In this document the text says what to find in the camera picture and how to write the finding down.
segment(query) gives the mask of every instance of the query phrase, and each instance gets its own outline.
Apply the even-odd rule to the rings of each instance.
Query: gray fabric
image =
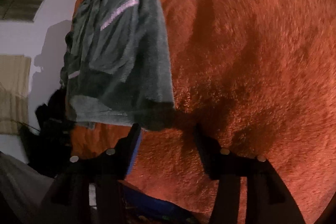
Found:
[[[34,224],[38,208],[53,179],[0,152],[0,192],[23,224]]]
[[[127,4],[133,5],[118,14]],[[170,127],[174,100],[160,0],[84,0],[66,43],[61,84],[68,119]]]

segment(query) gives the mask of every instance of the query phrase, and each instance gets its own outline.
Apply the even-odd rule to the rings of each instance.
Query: beige panel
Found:
[[[28,83],[31,58],[0,55],[0,134],[18,134],[28,123]]]

